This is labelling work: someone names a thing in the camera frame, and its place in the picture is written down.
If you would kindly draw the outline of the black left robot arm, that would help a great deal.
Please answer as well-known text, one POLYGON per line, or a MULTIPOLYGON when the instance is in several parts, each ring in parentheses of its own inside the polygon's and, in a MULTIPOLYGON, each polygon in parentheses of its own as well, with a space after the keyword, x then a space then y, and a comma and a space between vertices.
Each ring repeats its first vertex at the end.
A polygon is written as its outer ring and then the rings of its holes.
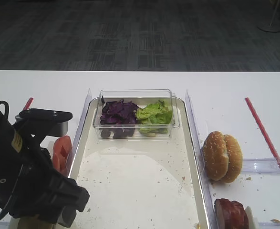
POLYGON ((14 124, 9 105, 0 101, 0 220, 36 217, 70 227, 89 200, 88 191, 57 171, 41 142, 72 119, 63 111, 27 109, 14 124))

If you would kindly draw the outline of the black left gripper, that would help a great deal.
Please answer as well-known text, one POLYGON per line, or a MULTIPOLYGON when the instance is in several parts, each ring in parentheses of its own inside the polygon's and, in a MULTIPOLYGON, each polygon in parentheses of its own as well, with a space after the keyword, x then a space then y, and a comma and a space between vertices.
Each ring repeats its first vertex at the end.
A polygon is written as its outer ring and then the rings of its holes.
POLYGON ((89 192, 74 179, 53 168, 50 155, 40 147, 39 135, 0 135, 0 221, 33 217, 66 227, 83 212, 89 192))

